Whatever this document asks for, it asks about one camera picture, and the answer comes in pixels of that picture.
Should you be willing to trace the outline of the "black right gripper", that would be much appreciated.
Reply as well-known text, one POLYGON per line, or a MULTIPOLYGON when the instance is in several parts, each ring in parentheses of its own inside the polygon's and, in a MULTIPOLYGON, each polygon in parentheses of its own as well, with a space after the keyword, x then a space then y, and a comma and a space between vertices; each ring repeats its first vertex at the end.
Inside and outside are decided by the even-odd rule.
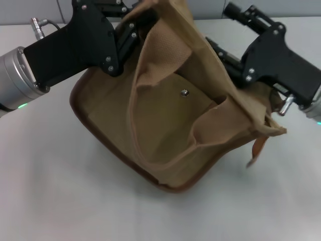
POLYGON ((242 11, 228 3, 224 15, 247 26, 259 36, 248 47, 241 61, 206 37, 237 88, 260 81, 272 87, 279 84, 285 96, 295 96, 295 103, 309 106, 320 87, 320 69, 288 48, 286 27, 275 23, 255 5, 242 11))

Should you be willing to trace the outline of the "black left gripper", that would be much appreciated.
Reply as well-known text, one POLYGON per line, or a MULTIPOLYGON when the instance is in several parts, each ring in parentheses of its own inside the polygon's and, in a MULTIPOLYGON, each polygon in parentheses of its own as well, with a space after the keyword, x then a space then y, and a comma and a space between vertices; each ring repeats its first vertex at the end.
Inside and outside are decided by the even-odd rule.
POLYGON ((63 28, 24 49, 25 57, 39 87, 57 83, 96 66, 117 76, 140 43, 137 22, 115 30, 109 16, 129 13, 139 1, 72 1, 72 18, 63 28))

